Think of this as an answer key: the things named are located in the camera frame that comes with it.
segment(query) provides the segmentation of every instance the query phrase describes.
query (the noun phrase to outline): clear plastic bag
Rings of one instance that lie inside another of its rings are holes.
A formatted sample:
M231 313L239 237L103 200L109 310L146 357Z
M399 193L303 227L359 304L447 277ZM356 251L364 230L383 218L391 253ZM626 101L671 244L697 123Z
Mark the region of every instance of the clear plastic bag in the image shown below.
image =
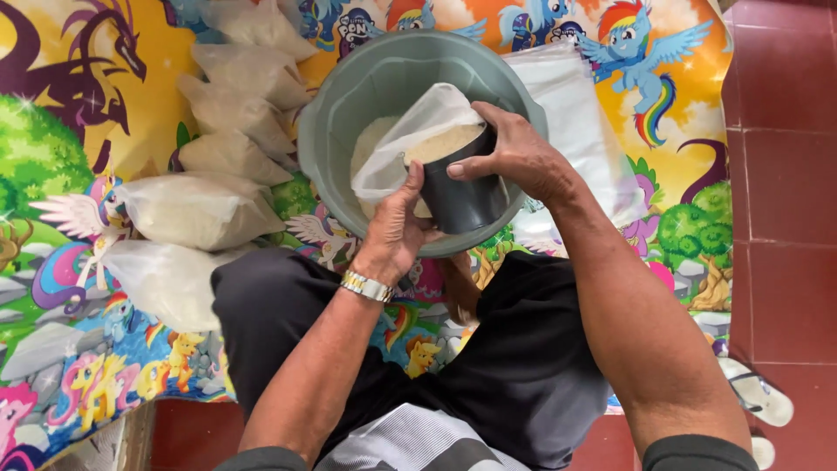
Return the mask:
M285 229L265 196L270 189L214 172L186 172L114 188L134 226L155 242L204 251L240 246Z
M264 98L280 110L311 101L288 54L250 44L193 44L192 57L214 85Z
M645 217L642 190L598 102L586 61L564 43L535 49L503 59L547 113L549 143L578 171L614 225Z
M294 178L238 131L204 134L181 147L178 158L186 170L229 173L267 186Z
M141 311L153 314L179 333L221 329L212 310L209 277L215 268L254 246L209 254L153 241L119 241L102 263Z
M352 179L355 195L368 203L379 203L398 189L407 178L399 153L420 142L462 125L485 123L459 89L438 83L404 113L372 151L372 156Z
M203 21L210 28L221 31L228 42L253 44L279 49L290 54L296 62L316 54L317 48L299 34L301 14L294 15L297 25L282 14L291 11L290 3L282 0L263 0L258 5L250 0L213 0L201 4Z
M202 134L240 131L286 170L299 168L288 157L296 152L296 146L276 121L277 111L267 101L226 86L204 83L190 75L180 75L177 88L192 105Z

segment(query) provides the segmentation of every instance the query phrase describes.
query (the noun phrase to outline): silver watch band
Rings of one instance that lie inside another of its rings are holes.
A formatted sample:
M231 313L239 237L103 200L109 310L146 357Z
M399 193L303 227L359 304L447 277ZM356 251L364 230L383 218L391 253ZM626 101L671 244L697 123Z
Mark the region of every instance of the silver watch band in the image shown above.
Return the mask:
M385 303L392 299L395 294L394 288L377 280L371 280L363 275L358 275L351 270L346 270L346 273L343 274L340 286L349 291L356 292L361 296L365 296L375 301L383 301Z

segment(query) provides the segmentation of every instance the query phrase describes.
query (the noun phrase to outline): black pants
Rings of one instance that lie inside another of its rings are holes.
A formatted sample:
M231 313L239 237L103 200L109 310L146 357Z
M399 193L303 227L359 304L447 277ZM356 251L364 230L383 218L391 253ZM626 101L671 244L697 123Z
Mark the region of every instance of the black pants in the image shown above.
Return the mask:
M288 249L251 252L212 275L229 375L245 417L325 309L340 276ZM534 469L569 465L611 394L593 362L569 260L512 252L477 304L480 327L437 375L410 380L369 347L323 456L409 402L468 422Z

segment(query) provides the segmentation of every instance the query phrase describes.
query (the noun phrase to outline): white sandal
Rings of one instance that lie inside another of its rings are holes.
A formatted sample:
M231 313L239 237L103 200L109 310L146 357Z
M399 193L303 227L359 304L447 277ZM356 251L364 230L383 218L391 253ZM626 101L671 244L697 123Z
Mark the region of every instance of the white sandal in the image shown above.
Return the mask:
M764 471L776 461L776 448L764 437L752 437L752 457L756 460L759 471Z
M793 417L793 403L789 397L732 358L718 358L718 364L745 409L768 425L788 425Z

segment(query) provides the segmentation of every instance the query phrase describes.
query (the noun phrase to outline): floor tile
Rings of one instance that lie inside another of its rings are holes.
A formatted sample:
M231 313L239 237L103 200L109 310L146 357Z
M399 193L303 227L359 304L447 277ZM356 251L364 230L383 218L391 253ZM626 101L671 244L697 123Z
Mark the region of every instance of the floor tile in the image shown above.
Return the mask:
M828 32L735 26L744 128L837 132L837 65Z
M601 416L573 454L568 471L627 471L634 466L634 441L624 416Z
M745 131L744 148L752 238L837 245L837 135Z
M760 365L758 372L793 401L793 419L787 426L758 422L762 435L776 448L770 471L834 469L837 366Z
M737 25L831 32L829 0L739 0L732 5Z
M750 240L749 203L747 201L747 160L741 131L727 129L730 185L732 186L732 238Z
M731 24L728 24L727 28L734 43L735 28ZM738 91L738 65L735 52L732 54L732 62L721 87L721 100L724 104L724 119L727 121L727 127L741 126L741 94Z
M751 274L750 246L734 242L732 246L734 271L732 274L732 324L730 325L730 356L744 363L752 363L752 306L750 304Z
M166 399L157 403L153 468L211 471L235 455L244 431L238 404Z
M749 255L755 363L837 363L837 247L754 241Z

